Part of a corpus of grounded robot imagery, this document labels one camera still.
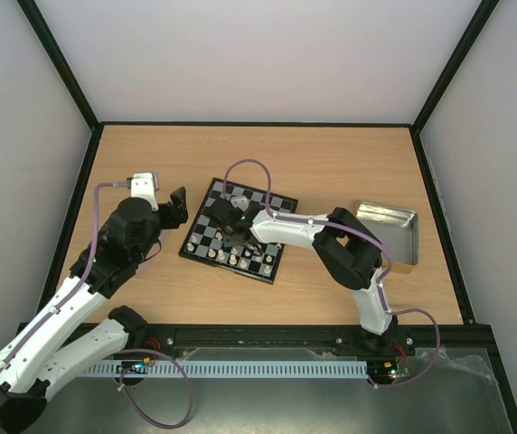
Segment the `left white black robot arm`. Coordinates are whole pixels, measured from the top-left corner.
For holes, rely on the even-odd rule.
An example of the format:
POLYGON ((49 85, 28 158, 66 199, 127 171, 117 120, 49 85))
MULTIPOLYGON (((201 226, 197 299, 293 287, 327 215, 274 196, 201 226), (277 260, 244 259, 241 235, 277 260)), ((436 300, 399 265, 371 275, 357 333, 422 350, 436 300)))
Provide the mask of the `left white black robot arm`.
POLYGON ((48 402, 94 363, 113 354, 151 354, 145 348, 147 322, 122 306, 73 342, 78 326, 103 306, 148 259, 165 230, 187 222, 186 190, 167 203, 156 200, 146 179, 128 181, 130 195, 104 223, 93 200, 92 238, 52 299, 0 350, 0 433, 22 433, 48 402))

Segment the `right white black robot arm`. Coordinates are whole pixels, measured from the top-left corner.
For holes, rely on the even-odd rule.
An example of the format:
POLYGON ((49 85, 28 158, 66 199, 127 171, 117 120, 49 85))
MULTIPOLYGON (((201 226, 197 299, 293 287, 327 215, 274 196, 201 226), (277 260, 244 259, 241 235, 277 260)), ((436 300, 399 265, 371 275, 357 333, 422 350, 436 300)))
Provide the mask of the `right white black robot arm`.
POLYGON ((327 215, 303 215, 256 203, 242 210, 219 198, 207 215, 237 245, 279 243, 314 251, 333 280, 352 291, 362 328, 357 345, 374 354, 394 345, 398 320, 387 307, 382 284, 387 254, 351 212, 337 207, 327 215))

